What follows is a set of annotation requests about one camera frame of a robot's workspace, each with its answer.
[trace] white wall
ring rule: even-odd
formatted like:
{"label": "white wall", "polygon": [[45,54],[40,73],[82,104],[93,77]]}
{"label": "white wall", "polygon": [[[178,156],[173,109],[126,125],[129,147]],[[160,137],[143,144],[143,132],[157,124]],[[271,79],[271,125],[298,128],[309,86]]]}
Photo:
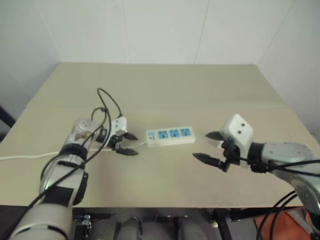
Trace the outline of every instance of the white wall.
{"label": "white wall", "polygon": [[2,0],[0,104],[17,118],[58,62],[257,64],[314,130],[319,2]]}

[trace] power strip switch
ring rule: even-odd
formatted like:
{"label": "power strip switch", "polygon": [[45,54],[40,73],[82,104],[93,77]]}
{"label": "power strip switch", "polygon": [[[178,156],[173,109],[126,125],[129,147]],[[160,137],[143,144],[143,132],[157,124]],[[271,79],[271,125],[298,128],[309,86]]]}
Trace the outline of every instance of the power strip switch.
{"label": "power strip switch", "polygon": [[196,137],[191,126],[159,128],[146,131],[146,144],[148,148],[193,144],[195,140]]}

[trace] electrical outlet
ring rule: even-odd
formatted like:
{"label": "electrical outlet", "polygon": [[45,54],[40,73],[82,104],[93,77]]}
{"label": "electrical outlet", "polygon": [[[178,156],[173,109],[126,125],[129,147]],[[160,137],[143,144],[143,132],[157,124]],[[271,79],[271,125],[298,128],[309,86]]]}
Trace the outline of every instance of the electrical outlet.
{"label": "electrical outlet", "polygon": [[148,147],[193,144],[196,140],[191,126],[161,128],[146,131]]}

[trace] table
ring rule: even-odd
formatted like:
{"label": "table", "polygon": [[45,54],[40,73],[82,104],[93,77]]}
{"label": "table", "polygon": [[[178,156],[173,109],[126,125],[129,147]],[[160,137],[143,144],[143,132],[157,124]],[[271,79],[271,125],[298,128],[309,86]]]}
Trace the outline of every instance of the table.
{"label": "table", "polygon": [[[192,156],[222,158],[205,134],[220,130],[234,113],[252,125],[256,142],[303,143],[320,155],[317,142],[255,65],[61,63],[0,144],[0,157],[59,151],[74,121],[101,105],[97,87],[116,99],[137,143],[145,130],[178,126],[192,126],[196,140],[143,145],[135,148],[137,156],[101,152],[86,166],[88,186],[78,207],[271,207],[292,190],[286,182],[235,165],[224,173]],[[115,118],[116,108],[107,104]],[[49,158],[0,161],[0,205],[28,205]]]}

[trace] orange object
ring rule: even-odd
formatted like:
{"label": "orange object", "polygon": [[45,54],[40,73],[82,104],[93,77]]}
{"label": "orange object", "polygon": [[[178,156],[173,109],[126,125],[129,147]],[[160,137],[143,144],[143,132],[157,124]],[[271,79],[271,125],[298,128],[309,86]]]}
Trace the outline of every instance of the orange object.
{"label": "orange object", "polygon": [[[273,213],[267,218],[262,228],[262,240],[270,239],[270,228],[274,215]],[[264,216],[255,218],[258,228],[263,218]],[[290,215],[281,212],[274,227],[273,240],[310,240],[310,236]]]}

